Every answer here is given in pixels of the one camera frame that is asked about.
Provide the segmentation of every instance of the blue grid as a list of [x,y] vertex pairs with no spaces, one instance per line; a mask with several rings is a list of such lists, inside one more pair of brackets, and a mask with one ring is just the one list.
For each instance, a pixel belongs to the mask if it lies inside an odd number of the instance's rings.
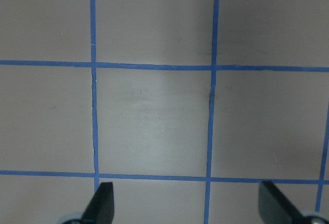
[[[22,61],[22,60],[0,60],[0,65],[23,65],[23,66],[57,66],[57,67],[87,67],[92,71],[92,118],[93,118],[93,147],[94,147],[94,173],[71,173],[71,172],[40,172],[40,171],[9,171],[0,170],[0,175],[22,175],[22,176],[48,176],[48,177],[82,177],[93,178],[94,189],[99,185],[100,178],[108,179],[147,179],[147,180],[176,180],[176,181],[200,181],[206,183],[204,224],[208,224],[210,187],[211,182],[231,183],[259,183],[262,180],[271,180],[278,184],[307,184],[317,185],[318,192],[315,210],[319,211],[321,196],[324,185],[329,185],[329,180],[324,180],[328,140],[329,140],[329,107],[322,151],[321,169],[319,179],[275,179],[275,178],[221,178],[211,177],[212,162],[212,135],[214,119],[214,96],[216,87],[217,71],[288,71],[288,72],[329,72],[329,67],[303,67],[303,66],[253,66],[253,65],[217,65],[217,31],[218,12],[220,0],[214,0],[213,25],[212,25],[212,59],[211,65],[152,65],[152,64],[121,64],[96,61],[96,0],[90,0],[90,62],[60,62],[60,61]],[[208,145],[207,145],[207,172],[205,177],[192,176],[170,176],[170,175],[127,175],[127,174],[100,174],[98,168],[98,123],[97,123],[97,68],[122,68],[122,69],[144,69],[144,70],[173,70],[173,71],[210,71],[210,95],[209,95],[209,121],[208,121]]]

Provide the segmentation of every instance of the vertical blue line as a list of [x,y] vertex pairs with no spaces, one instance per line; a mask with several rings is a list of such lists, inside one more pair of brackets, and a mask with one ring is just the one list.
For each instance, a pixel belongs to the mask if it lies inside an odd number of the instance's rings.
[[220,9],[220,0],[214,0],[212,15],[212,43],[211,43],[211,86],[209,94],[209,120],[208,120],[208,144],[207,144],[207,173],[206,173],[206,193],[205,193],[205,212],[204,224],[209,222],[210,188],[211,188],[211,162],[212,162],[212,136],[214,122],[214,102],[216,88],[216,57],[217,57],[217,34],[218,34],[218,15]]
[[96,0],[90,0],[90,53],[92,62],[92,97],[93,97],[93,147],[94,147],[94,191],[99,185],[98,169],[98,123],[97,123],[97,70],[96,70]]
[[318,193],[317,193],[317,200],[316,200],[316,204],[315,204],[315,211],[317,211],[317,212],[320,211],[320,207],[321,207],[322,189],[323,189],[323,184],[324,184],[325,166],[326,166],[326,162],[327,162],[327,153],[328,153],[328,140],[329,140],[329,105],[328,105],[328,109],[327,109],[327,120],[326,120],[325,134],[324,134],[324,141],[323,141]]

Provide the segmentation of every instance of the grid square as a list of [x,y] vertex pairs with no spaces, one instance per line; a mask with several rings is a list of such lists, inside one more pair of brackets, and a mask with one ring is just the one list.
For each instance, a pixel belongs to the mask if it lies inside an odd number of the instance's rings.
[[131,179],[101,181],[113,182],[113,224],[203,223],[204,182]]
[[93,172],[90,69],[0,67],[1,170]]
[[212,176],[318,179],[329,76],[218,73]]
[[209,72],[97,75],[101,173],[205,175]]
[[320,213],[329,216],[329,185],[323,186]]
[[82,213],[94,194],[94,181],[75,177],[0,175],[0,222],[57,223]]
[[1,60],[90,61],[89,0],[1,0]]
[[210,65],[213,0],[96,0],[100,62]]
[[220,0],[218,63],[329,66],[329,0]]
[[[312,211],[317,186],[277,184],[277,187],[300,210]],[[211,183],[209,224],[263,223],[258,214],[258,184]]]

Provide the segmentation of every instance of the floor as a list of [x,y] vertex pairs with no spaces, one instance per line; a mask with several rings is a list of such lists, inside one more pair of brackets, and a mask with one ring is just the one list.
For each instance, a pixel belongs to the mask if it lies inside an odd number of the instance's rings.
[[105,181],[114,224],[261,224],[262,179],[329,216],[329,0],[1,1],[2,224]]

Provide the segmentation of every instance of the black object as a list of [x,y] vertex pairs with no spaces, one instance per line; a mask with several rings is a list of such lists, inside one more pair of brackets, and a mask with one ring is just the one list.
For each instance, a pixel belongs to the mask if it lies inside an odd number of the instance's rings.
[[271,181],[259,185],[258,211],[264,224],[329,224],[315,214],[303,216]]
[[63,224],[111,224],[114,217],[112,182],[101,183],[82,214],[81,220],[74,219]]

